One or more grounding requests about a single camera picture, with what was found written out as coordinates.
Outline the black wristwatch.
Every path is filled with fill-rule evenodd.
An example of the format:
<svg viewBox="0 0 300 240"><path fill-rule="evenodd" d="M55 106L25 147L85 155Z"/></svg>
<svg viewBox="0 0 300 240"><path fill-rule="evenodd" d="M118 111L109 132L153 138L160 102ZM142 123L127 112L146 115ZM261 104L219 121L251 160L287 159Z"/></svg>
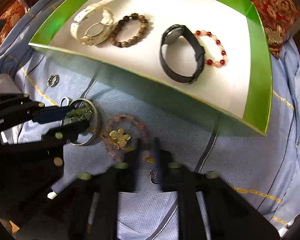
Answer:
<svg viewBox="0 0 300 240"><path fill-rule="evenodd" d="M165 74L178 83L197 81L205 65L205 49L185 25L165 30L160 43L160 64Z"/></svg>

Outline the white wristwatch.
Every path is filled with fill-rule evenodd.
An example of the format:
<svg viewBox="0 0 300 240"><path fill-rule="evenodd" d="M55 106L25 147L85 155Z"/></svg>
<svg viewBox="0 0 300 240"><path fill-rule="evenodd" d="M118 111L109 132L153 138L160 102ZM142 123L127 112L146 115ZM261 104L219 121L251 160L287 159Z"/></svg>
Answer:
<svg viewBox="0 0 300 240"><path fill-rule="evenodd" d="M84 7L70 25L71 36L86 46L104 42L114 27L114 15L107 5L115 0L101 0Z"/></svg>

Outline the gold flower brooch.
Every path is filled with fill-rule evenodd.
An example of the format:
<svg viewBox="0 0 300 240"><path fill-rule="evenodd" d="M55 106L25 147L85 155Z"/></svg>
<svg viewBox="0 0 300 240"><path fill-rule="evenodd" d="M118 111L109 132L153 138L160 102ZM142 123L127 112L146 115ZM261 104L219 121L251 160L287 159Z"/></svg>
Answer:
<svg viewBox="0 0 300 240"><path fill-rule="evenodd" d="M125 150L131 136L126 133L124 128L113 130L109 133L109 144L118 150Z"/></svg>

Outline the green cardboard box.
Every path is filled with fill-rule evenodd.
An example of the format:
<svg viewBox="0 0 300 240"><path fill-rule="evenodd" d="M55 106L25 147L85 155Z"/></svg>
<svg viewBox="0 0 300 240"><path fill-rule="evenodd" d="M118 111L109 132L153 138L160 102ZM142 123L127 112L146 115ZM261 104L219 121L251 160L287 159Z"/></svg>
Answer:
<svg viewBox="0 0 300 240"><path fill-rule="evenodd" d="M39 27L30 45L59 66L92 76L99 82L132 95L205 129L218 127L224 134L266 135L272 98L271 59L264 29L249 0L108 0L115 21L134 12L145 16L148 29L135 45L119 48L105 41L86 46L71 36L77 15L87 19L78 35L98 30L102 8L88 7L104 0L65 0ZM160 60L179 75L197 70L195 52L184 36L174 44L162 43L172 25L190 32L209 31L197 38L205 58L225 61L205 65L193 82L178 83L165 74Z"/></svg>

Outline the light blue cloth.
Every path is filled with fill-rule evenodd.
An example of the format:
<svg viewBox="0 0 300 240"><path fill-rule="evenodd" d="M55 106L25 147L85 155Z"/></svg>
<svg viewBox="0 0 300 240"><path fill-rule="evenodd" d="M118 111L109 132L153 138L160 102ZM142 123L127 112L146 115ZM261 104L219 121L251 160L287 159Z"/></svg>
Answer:
<svg viewBox="0 0 300 240"><path fill-rule="evenodd" d="M273 100L266 137L212 135L195 124L160 110L119 90L59 67L28 43L39 26L64 0L39 0L15 25L0 46L0 92L25 92L46 105L63 97L94 100L106 121L131 113L152 136L197 172L216 171L278 230L300 213L300 54L290 34L279 59L271 55ZM59 84L48 88L50 74ZM80 171L98 174L114 162L102 142L66 145L64 176L52 186L61 192ZM139 190L120 196L119 238L178 239L176 193L161 193L140 167Z"/></svg>

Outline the silver bangle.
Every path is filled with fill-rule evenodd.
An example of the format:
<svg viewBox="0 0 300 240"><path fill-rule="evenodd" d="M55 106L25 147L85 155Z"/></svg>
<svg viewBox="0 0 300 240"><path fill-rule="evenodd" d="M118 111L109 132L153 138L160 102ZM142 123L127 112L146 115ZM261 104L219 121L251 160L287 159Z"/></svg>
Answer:
<svg viewBox="0 0 300 240"><path fill-rule="evenodd" d="M93 144L94 140L98 137L101 131L101 115L96 108L95 104L84 98L71 100L70 98L64 97L61 100L60 106L74 106L73 114L67 114L65 119L60 122L60 125L70 124L77 121L88 120L90 121L89 128L83 132L84 136L91 134L90 138L83 142L69 142L72 146L88 146Z"/></svg>

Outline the red gold patterned cushion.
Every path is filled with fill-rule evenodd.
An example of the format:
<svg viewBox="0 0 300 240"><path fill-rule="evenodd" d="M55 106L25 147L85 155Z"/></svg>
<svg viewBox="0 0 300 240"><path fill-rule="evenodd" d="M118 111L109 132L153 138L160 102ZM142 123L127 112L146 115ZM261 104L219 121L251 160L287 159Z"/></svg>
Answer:
<svg viewBox="0 0 300 240"><path fill-rule="evenodd" d="M249 1L254 3L260 16L269 51L278 59L287 33L300 17L300 7L295 0Z"/></svg>

